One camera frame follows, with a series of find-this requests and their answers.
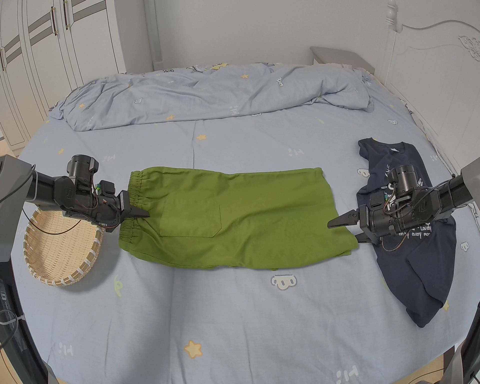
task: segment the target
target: shorts pocket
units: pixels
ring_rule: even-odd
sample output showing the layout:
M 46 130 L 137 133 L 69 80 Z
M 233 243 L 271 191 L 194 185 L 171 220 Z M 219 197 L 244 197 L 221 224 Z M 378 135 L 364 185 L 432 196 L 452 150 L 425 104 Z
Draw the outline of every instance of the shorts pocket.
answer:
M 167 198 L 160 218 L 160 236 L 213 237 L 222 228 L 216 200 Z

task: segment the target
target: wardrobe door handle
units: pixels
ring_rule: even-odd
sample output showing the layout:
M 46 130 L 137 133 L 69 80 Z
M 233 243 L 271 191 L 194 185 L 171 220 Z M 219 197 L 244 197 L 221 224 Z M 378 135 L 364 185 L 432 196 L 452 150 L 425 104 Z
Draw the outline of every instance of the wardrobe door handle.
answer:
M 70 24 L 68 24 L 67 19 L 67 0 L 63 1 L 63 16 L 65 17 L 65 29 L 68 30 L 68 28 L 70 28 Z
M 52 26 L 53 26 L 53 33 L 55 36 L 59 34 L 57 30 L 57 25 L 55 24 L 55 7 L 50 8 L 50 14 L 52 15 Z
M 1 70 L 4 71 L 5 67 L 3 66 L 3 58 L 1 53 L 3 52 L 3 48 L 0 48 L 0 62 L 1 62 Z

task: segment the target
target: woven bamboo basket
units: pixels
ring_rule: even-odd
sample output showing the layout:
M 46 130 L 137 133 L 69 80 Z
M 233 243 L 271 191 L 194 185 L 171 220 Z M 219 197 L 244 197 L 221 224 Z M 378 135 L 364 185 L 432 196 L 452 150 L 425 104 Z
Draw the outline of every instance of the woven bamboo basket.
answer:
M 31 220 L 43 231 L 58 233 L 78 220 L 58 211 L 36 210 Z M 76 283 L 92 268 L 102 244 L 103 229 L 82 220 L 62 235 L 48 235 L 31 223 L 25 231 L 24 257 L 32 276 L 44 284 L 63 287 Z

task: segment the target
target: bedside table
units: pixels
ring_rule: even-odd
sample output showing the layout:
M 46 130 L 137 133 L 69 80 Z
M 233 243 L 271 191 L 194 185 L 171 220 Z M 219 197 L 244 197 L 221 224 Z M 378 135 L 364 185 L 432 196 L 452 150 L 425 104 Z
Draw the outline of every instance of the bedside table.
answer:
M 323 47 L 310 47 L 310 50 L 313 53 L 314 64 L 348 64 L 353 68 L 363 68 L 371 74 L 375 72 L 374 67 L 354 52 Z

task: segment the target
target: wall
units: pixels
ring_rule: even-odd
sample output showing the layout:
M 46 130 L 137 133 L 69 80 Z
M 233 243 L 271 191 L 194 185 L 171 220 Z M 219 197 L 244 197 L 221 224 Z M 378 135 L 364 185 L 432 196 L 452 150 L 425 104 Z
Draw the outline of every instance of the wall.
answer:
M 164 68 L 257 61 L 312 64 L 310 46 L 352 50 L 374 67 L 386 0 L 155 0 Z

